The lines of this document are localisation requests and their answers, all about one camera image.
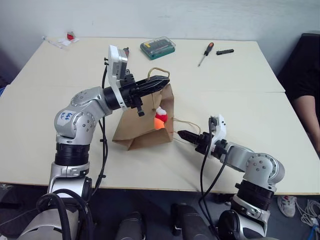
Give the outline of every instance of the white wall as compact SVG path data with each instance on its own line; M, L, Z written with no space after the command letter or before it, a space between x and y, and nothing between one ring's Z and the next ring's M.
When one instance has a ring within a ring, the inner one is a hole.
M14 77L42 35L70 30L83 37L255 40L277 73L301 33L320 30L320 1L0 0L0 66Z

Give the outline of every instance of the white table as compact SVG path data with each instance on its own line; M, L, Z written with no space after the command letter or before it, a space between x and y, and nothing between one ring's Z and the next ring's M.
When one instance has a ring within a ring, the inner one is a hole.
M9 85L0 98L0 182L47 185L55 157L54 117L83 86ZM272 155L286 169L277 194L318 194L320 162L284 93L194 91L173 88L175 116L207 131L208 117L222 114L227 122L226 139ZM150 148L126 151L111 142L121 117L116 110L106 118L109 155L107 178L102 188L196 191L203 156L194 146L173 140ZM178 130L193 130L174 123ZM89 176L96 180L101 168L101 131L90 146ZM221 163L207 161L204 184L208 186ZM214 192L235 193L243 173L226 167Z
M284 92L257 42L214 41L211 53L198 66L209 40L173 39L176 51L149 60L140 50L143 38L85 37L64 50L43 42L16 77L13 85L25 86L100 86L104 57L109 45L129 47L127 68L136 80L147 77L149 69L159 67L171 72L173 89L210 91ZM216 55L217 50L234 49Z

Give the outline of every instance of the handwritten label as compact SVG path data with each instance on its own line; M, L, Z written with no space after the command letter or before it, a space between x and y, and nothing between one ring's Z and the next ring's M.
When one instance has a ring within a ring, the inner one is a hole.
M68 111L67 109L63 110L60 113L60 116L59 116L56 124L58 124L60 126L66 125L74 117L75 113L76 113L75 111Z

